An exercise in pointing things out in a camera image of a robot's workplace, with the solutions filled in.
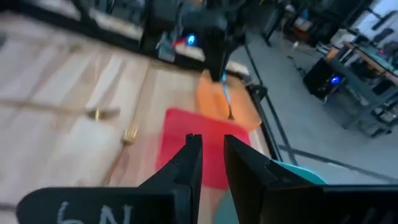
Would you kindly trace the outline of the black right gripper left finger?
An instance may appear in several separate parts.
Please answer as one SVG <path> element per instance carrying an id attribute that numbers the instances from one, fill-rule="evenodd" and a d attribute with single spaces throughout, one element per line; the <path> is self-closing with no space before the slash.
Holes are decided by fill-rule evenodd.
<path id="1" fill-rule="evenodd" d="M 202 137 L 185 145 L 138 187 L 47 187 L 18 204 L 19 224 L 196 224 Z"/>

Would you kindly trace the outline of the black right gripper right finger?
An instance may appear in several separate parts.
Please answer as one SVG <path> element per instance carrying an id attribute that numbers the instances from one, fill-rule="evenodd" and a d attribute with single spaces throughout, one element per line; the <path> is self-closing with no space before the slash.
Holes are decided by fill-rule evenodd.
<path id="1" fill-rule="evenodd" d="M 224 164 L 240 224 L 398 224 L 398 185 L 314 184 L 230 134 Z"/>

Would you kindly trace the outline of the teal-handled silver fork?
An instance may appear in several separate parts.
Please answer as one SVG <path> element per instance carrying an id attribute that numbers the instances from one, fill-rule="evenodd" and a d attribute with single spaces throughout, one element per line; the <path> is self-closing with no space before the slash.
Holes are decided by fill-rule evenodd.
<path id="1" fill-rule="evenodd" d="M 222 82 L 222 86 L 223 86 L 223 93 L 224 93 L 224 95 L 225 95 L 225 98 L 226 98 L 226 101 L 227 101 L 227 104 L 228 104 L 228 112 L 229 112 L 228 119 L 229 119 L 229 120 L 233 120 L 234 117 L 233 117 L 233 114 L 232 114 L 231 100 L 230 100 L 230 96 L 229 96 L 229 91 L 228 91 L 228 84 L 227 84 L 227 82 L 226 82 L 226 81 L 225 81 L 225 82 Z"/>

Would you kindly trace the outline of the gold fork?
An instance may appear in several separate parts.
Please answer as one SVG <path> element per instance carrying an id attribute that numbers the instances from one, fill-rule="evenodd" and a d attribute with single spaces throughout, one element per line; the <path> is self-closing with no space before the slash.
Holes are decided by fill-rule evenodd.
<path id="1" fill-rule="evenodd" d="M 127 127 L 127 129 L 124 131 L 123 135 L 121 136 L 121 140 L 120 140 L 121 147 L 118 150 L 118 153 L 116 154 L 116 157 L 112 161 L 109 169 L 106 171 L 106 175 L 101 182 L 102 187 L 109 184 L 112 173 L 114 172 L 114 170 L 118 164 L 118 161 L 120 160 L 120 158 L 123 154 L 123 151 L 125 150 L 126 147 L 128 147 L 134 143 L 136 136 L 137 136 L 138 128 L 139 128 L 139 125 L 137 123 L 131 123 Z"/>
<path id="2" fill-rule="evenodd" d="M 86 116 L 95 121 L 113 119 L 120 115 L 119 108 L 69 108 L 64 106 L 51 105 L 47 103 L 36 103 L 24 100 L 0 99 L 0 105 L 29 108 L 39 111 L 51 111 L 53 113 L 65 114 L 68 116 Z"/>

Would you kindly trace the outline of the orange plastic bin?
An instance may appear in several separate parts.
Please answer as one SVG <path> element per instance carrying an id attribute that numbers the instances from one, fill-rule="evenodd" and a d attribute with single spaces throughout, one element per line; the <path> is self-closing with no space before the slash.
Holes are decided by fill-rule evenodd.
<path id="1" fill-rule="evenodd" d="M 198 81 L 197 103 L 200 112 L 214 119 L 227 120 L 231 114 L 233 121 L 252 131 L 262 123 L 248 91 L 238 78 L 226 77 L 229 99 L 221 83 L 213 82 L 205 70 Z"/>

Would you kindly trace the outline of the teal plastic bin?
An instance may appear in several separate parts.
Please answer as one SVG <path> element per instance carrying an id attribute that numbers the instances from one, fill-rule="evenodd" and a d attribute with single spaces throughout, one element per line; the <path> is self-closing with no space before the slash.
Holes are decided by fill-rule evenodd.
<path id="1" fill-rule="evenodd" d="M 323 178 L 308 169 L 275 160 L 274 162 L 313 184 L 327 184 Z M 230 190 L 228 190 L 221 198 L 214 215 L 213 224 L 239 224 Z"/>

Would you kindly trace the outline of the red plastic bin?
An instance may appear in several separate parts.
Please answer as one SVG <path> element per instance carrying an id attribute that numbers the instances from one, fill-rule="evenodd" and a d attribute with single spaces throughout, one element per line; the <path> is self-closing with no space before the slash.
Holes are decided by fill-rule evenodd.
<path id="1" fill-rule="evenodd" d="M 185 144 L 187 134 L 201 134 L 203 139 L 202 184 L 214 189 L 225 190 L 228 180 L 224 167 L 224 135 L 232 134 L 247 145 L 250 144 L 248 132 L 233 123 L 207 118 L 200 114 L 169 108 L 160 137 L 160 147 L 155 164 L 163 167 Z"/>

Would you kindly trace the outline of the black computer with blue light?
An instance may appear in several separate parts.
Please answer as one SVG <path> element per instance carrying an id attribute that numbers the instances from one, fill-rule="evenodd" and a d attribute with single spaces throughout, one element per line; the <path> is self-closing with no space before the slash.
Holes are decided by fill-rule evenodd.
<path id="1" fill-rule="evenodd" d="M 342 74 L 336 72 L 325 59 L 321 58 L 305 74 L 303 83 L 311 95 L 325 101 L 344 79 Z"/>

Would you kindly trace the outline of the gray metal desk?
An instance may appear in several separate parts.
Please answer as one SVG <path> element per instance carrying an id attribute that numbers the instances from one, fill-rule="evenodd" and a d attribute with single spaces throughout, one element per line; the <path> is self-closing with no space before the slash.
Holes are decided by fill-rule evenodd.
<path id="1" fill-rule="evenodd" d="M 371 136 L 376 137 L 389 134 L 398 126 L 398 113 L 391 121 L 382 118 L 398 105 L 398 67 L 392 66 L 379 49 L 346 42 L 326 62 L 343 76 L 339 87 L 352 93 L 357 100 L 358 109 L 348 115 L 343 128 L 372 122 L 377 130 Z"/>

